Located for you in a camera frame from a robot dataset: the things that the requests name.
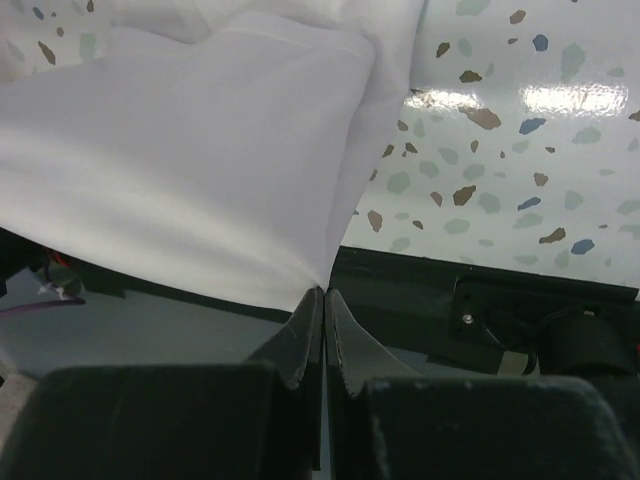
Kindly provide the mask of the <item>white t shirt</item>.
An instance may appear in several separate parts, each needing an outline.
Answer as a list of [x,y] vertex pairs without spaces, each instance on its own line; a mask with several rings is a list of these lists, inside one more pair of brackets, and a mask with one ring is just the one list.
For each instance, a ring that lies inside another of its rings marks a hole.
[[326,288],[409,92],[420,1],[198,4],[188,43],[1,88],[1,225],[198,295],[292,311]]

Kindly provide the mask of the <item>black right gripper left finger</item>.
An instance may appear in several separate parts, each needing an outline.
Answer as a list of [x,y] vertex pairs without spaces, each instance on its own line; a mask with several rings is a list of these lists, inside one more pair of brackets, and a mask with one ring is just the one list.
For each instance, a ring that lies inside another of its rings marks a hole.
[[5,479],[309,479],[320,467],[324,294],[245,361],[46,375],[1,453]]

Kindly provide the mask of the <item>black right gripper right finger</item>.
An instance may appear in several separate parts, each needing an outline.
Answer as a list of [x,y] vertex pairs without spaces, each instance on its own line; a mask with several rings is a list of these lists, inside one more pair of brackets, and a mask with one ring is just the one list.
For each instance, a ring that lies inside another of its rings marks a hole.
[[426,376],[325,296],[336,479],[631,479],[632,438],[575,377]]

